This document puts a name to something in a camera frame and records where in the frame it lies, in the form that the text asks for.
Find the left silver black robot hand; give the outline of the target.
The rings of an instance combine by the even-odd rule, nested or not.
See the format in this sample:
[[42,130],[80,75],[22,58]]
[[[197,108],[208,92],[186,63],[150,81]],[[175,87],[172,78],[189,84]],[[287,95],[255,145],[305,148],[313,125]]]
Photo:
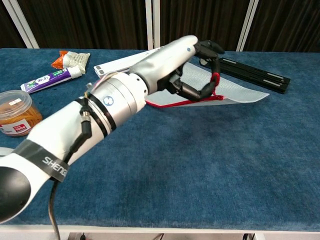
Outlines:
[[[211,40],[200,41],[195,35],[186,35],[137,62],[128,72],[144,81],[149,95],[167,90],[189,101],[199,102],[215,92],[220,81],[219,55],[224,53],[224,49]],[[181,81],[183,67],[193,56],[210,63],[210,80],[200,90]]]

